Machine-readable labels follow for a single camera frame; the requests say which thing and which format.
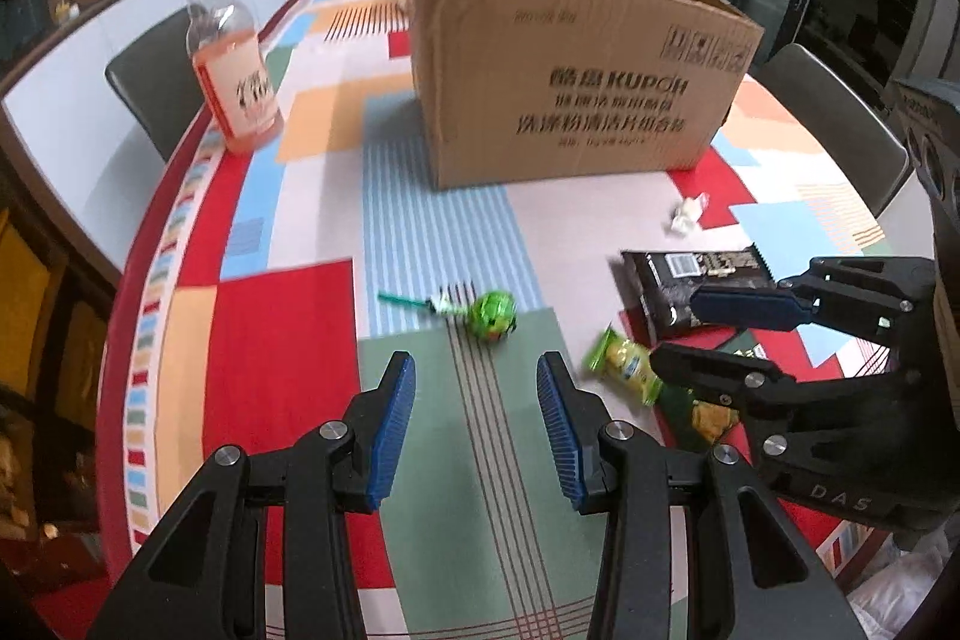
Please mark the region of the pink drink bottle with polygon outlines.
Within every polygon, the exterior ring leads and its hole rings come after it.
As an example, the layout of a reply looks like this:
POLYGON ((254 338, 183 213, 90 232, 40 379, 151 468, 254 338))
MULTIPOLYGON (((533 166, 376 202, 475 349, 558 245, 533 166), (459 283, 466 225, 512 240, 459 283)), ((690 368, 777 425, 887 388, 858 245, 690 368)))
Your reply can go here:
POLYGON ((231 152, 270 143, 283 128, 252 13, 239 0, 187 0, 185 48, 206 107, 231 152))

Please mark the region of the small white wrapped candy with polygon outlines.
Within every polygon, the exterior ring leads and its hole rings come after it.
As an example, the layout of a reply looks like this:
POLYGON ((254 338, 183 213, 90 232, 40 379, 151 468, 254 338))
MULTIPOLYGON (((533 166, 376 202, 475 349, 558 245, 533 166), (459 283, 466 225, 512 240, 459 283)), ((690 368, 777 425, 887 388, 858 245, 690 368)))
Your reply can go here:
POLYGON ((701 220, 709 206, 709 197, 700 193, 696 197, 685 197, 683 202, 675 208, 670 218, 669 230, 675 236, 692 236, 701 230, 701 220))

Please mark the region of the green lollipop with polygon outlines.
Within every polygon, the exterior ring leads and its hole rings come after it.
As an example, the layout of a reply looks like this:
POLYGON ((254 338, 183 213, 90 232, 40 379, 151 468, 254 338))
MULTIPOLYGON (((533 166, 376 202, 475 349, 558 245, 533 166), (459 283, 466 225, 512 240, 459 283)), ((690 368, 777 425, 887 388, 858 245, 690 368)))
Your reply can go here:
POLYGON ((490 291, 468 304, 456 304, 448 294, 428 299, 402 298, 381 291, 377 300, 398 307, 416 308, 441 319, 459 319, 478 341, 500 342, 517 328, 516 299, 511 292, 490 291))

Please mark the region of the yellow green candy packet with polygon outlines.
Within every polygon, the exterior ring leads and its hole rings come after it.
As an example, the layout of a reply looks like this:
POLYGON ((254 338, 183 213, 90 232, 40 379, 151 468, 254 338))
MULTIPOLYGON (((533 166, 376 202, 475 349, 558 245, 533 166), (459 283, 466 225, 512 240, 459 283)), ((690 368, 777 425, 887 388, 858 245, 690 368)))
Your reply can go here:
POLYGON ((651 351, 612 326, 597 336, 587 353, 586 367, 592 374, 622 385, 647 408, 654 406, 661 394, 662 380, 652 370, 651 351))

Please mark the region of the brown cardboard box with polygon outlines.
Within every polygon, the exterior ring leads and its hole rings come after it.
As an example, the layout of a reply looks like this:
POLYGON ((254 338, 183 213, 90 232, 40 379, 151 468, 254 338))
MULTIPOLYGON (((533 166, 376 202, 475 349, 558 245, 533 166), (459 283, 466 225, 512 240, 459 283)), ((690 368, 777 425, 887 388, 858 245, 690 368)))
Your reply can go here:
POLYGON ((686 170, 763 29, 727 0, 407 0, 439 188, 686 170))

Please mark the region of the colourful patchwork tablecloth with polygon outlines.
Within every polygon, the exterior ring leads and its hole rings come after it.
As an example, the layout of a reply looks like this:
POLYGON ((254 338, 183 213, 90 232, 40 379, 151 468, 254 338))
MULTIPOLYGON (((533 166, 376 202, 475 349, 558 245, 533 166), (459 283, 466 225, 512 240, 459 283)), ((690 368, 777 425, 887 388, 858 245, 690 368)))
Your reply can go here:
POLYGON ((755 81, 688 172, 439 191, 397 0, 290 0, 263 48, 285 130, 235 156, 200 115, 128 253, 99 383, 107 570, 215 448, 288 447, 405 351, 418 395, 394 489, 348 523, 371 637, 583 637, 604 523, 558 489, 540 354, 579 362, 607 326, 638 333, 623 250, 756 245, 794 273, 818 253, 882 255, 884 230, 755 81), (675 236, 700 193, 700 232, 675 236), (478 341, 381 291, 511 292, 517 328, 478 341))

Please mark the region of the grey chair left side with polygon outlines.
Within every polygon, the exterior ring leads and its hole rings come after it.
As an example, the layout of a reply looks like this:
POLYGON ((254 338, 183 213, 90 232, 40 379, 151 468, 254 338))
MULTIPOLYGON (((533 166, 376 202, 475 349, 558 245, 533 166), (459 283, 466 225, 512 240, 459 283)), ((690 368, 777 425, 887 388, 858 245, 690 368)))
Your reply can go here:
POLYGON ((185 38, 189 13, 181 8, 151 26, 106 65, 104 76, 153 143, 171 158, 203 104, 185 38))

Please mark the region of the green chips bag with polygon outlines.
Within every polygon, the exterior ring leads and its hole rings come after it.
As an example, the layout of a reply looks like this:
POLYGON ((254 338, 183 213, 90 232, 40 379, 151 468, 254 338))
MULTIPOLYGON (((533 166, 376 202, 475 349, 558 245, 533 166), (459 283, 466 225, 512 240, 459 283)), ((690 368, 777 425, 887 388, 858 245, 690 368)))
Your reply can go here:
POLYGON ((736 409, 695 398, 688 388, 664 385, 656 416, 667 447, 704 453, 739 424, 736 409))

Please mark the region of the grey chair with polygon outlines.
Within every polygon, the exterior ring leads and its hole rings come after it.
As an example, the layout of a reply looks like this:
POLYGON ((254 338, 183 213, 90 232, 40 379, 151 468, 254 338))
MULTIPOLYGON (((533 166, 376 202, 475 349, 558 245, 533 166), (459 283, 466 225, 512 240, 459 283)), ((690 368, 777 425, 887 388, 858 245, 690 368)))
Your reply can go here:
POLYGON ((876 218, 908 179, 908 151, 882 117, 825 62, 789 44, 760 65, 755 80, 809 131, 876 218))
POLYGON ((181 8, 151 26, 106 65, 104 76, 153 143, 171 158, 203 104, 185 38, 189 13, 181 8))

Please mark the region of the grey chair right side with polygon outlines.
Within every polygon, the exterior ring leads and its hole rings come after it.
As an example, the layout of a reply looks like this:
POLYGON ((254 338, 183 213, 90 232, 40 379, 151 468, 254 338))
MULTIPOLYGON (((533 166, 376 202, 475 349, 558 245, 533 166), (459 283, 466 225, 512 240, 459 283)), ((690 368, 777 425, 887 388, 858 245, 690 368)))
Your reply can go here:
POLYGON ((789 44, 760 65, 755 80, 809 131, 876 218, 908 179, 908 151, 882 117, 825 62, 789 44))

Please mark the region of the black snack packet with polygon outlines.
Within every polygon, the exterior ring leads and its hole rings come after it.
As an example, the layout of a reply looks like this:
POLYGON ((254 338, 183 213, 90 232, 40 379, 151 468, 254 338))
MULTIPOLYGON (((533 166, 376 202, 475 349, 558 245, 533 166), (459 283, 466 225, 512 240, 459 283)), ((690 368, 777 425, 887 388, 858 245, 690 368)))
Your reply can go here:
POLYGON ((683 338, 704 326, 690 299, 703 284, 732 289, 770 289, 775 278, 753 246, 721 252, 623 250, 623 268, 640 299, 647 337, 654 344, 683 338))

